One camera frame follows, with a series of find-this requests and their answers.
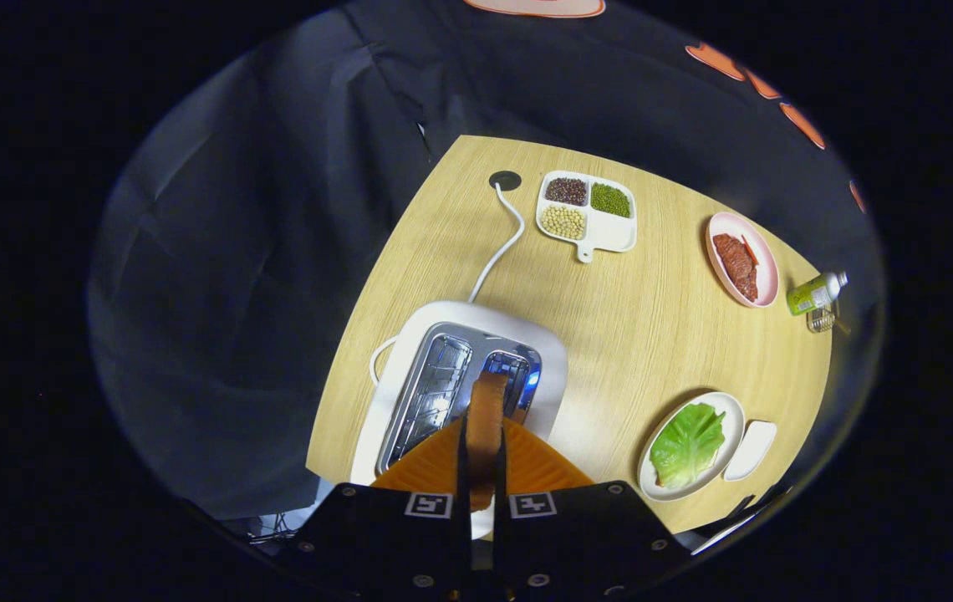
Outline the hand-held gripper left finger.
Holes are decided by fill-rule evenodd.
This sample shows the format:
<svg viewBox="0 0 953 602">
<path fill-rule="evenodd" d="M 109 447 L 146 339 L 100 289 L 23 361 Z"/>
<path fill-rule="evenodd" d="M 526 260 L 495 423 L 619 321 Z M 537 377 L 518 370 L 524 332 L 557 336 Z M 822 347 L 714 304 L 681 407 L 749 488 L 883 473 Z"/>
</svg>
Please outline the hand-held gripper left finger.
<svg viewBox="0 0 953 602">
<path fill-rule="evenodd" d="M 342 482 L 275 564 L 316 599 L 452 599 L 471 560 L 466 421 L 438 431 L 386 473 L 431 460 L 444 487 Z"/>
</svg>

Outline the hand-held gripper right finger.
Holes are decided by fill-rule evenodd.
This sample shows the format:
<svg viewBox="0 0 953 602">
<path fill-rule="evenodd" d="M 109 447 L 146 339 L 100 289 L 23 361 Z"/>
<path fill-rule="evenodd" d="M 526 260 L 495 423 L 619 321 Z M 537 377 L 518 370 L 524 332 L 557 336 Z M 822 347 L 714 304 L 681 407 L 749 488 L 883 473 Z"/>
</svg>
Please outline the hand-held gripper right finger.
<svg viewBox="0 0 953 602">
<path fill-rule="evenodd" d="M 514 599 L 625 599 L 684 573 L 691 551 L 628 482 L 595 482 L 503 426 L 493 571 Z"/>
</svg>

